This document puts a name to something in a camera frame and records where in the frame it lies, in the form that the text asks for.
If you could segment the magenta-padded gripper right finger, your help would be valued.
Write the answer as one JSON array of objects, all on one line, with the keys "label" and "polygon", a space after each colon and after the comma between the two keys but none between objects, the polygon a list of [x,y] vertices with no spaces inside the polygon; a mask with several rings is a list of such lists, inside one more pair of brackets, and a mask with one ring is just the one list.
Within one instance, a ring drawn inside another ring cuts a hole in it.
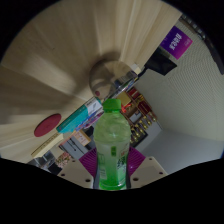
[{"label": "magenta-padded gripper right finger", "polygon": [[136,189],[167,176],[167,172],[154,157],[145,157],[131,147],[127,160],[127,175],[127,188]]}]

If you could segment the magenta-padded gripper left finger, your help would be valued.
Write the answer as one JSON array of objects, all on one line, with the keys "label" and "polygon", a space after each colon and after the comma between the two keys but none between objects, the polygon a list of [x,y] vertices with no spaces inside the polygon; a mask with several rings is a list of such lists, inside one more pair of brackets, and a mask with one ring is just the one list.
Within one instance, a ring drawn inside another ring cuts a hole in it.
[{"label": "magenta-padded gripper left finger", "polygon": [[80,159],[69,161],[58,176],[83,188],[92,189],[96,174],[97,152],[96,149],[91,149]]}]

